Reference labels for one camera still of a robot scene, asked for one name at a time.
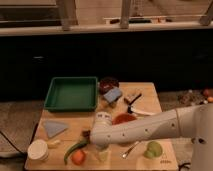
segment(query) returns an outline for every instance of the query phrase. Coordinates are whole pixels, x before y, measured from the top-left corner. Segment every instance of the green tray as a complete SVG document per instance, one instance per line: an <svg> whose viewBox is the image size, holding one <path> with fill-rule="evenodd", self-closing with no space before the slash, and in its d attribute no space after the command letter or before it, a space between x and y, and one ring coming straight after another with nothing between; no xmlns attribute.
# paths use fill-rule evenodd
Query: green tray
<svg viewBox="0 0 213 171"><path fill-rule="evenodd" d="M97 87L96 77L55 77L44 108L50 112L94 111L97 107Z"/></svg>

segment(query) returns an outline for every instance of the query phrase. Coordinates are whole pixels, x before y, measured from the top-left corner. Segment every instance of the wooden cutting board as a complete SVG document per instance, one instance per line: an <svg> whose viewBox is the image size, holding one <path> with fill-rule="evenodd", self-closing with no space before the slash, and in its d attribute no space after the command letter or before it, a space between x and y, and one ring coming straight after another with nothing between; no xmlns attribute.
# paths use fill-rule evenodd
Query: wooden cutting board
<svg viewBox="0 0 213 171"><path fill-rule="evenodd" d="M107 111L115 117L127 110L123 97L134 89L140 89L142 97L135 103L135 108L148 112L161 112L155 87L152 83L121 83L120 89L123 96L118 100L115 108L106 106L102 103L101 96L95 112L75 112L75 113L50 113L43 111L42 117L36 131L35 139L44 139L47 141L61 140L61 144L56 149L49 150L49 156L45 161L35 162L27 159L25 163L26 170L177 170L177 161L171 141L159 140L163 147L163 155L155 159L143 157L147 142L142 142L123 159L122 154L132 145L111 144L108 148L107 159L101 162L97 158L97 149L92 145L84 148L87 154L86 161L82 166L74 165L70 160L64 165L63 156L66 150L80 139L82 130L90 129L93 124L94 114L98 111ZM42 126L44 120L54 120L67 123L69 129L52 138L48 139L47 134Z"/></svg>

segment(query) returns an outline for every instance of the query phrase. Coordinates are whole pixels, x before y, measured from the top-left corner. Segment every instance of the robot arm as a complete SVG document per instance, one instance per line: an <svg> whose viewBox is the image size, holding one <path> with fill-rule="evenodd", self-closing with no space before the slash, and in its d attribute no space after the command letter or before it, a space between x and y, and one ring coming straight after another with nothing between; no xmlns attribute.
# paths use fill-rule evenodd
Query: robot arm
<svg viewBox="0 0 213 171"><path fill-rule="evenodd" d="M213 169L213 105L177 108L154 116L112 125L111 115L95 116L90 140L100 148L109 144L164 138L196 138L192 158L193 171Z"/></svg>

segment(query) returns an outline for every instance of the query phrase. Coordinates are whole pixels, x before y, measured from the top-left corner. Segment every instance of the small red bowl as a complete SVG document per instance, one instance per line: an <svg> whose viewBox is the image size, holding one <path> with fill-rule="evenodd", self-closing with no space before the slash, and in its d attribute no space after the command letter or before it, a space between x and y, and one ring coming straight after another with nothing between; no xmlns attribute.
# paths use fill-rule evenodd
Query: small red bowl
<svg viewBox="0 0 213 171"><path fill-rule="evenodd" d="M131 114L122 113L122 114L116 116L113 119L112 124L117 125L117 124L121 124L121 123L124 123L124 122L134 121L136 119L137 118L135 116L131 115Z"/></svg>
<svg viewBox="0 0 213 171"><path fill-rule="evenodd" d="M113 89L114 87L119 87L118 80L116 78L113 78L113 77L105 77L105 78L100 80L99 92L101 94L105 94L109 90Z"/></svg>

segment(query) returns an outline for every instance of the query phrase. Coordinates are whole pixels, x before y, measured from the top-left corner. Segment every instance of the white cup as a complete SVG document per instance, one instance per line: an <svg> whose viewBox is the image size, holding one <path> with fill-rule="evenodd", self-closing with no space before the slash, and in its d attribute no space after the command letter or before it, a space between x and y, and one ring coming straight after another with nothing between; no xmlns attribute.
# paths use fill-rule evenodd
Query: white cup
<svg viewBox="0 0 213 171"><path fill-rule="evenodd" d="M49 154L46 141L42 139L33 141L27 150L27 154L31 160L37 160L37 161L45 160Z"/></svg>

